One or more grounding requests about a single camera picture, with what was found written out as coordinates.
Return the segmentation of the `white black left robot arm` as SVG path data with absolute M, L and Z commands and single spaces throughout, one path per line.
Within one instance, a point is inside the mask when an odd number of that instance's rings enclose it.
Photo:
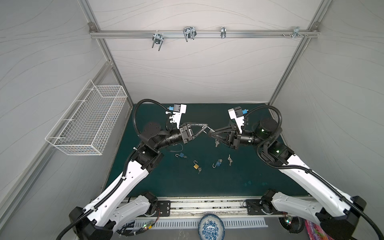
M 109 240 L 136 217 L 154 214 L 158 199 L 151 193 L 139 195 L 125 205 L 122 201 L 161 162 L 161 149 L 186 144 L 207 127 L 184 123 L 179 129 L 165 131 L 158 123 L 146 124 L 139 135 L 141 142 L 127 158 L 122 173 L 84 208 L 74 208 L 69 214 L 71 223 L 63 232 L 73 230 L 80 240 Z

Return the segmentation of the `silver key pair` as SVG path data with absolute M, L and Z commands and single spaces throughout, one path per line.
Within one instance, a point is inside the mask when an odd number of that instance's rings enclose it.
M 233 160 L 232 160 L 232 158 L 231 158 L 231 155 L 228 156 L 228 161 L 229 161 L 229 166 L 231 166 L 232 163 L 233 163 Z

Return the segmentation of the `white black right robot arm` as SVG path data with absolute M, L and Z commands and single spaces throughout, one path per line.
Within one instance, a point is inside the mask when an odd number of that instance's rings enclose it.
M 368 218 L 364 213 L 366 201 L 339 191 L 310 169 L 293 150 L 277 140 L 280 130 L 278 122 L 265 118 L 258 122 L 254 131 L 231 124 L 211 130 L 210 136 L 232 149 L 238 149 L 239 145 L 255 147 L 258 157 L 267 166 L 287 175 L 315 198 L 309 202 L 269 190 L 259 203 L 265 214 L 292 214 L 320 226 L 334 240 L 351 240 L 360 218 Z

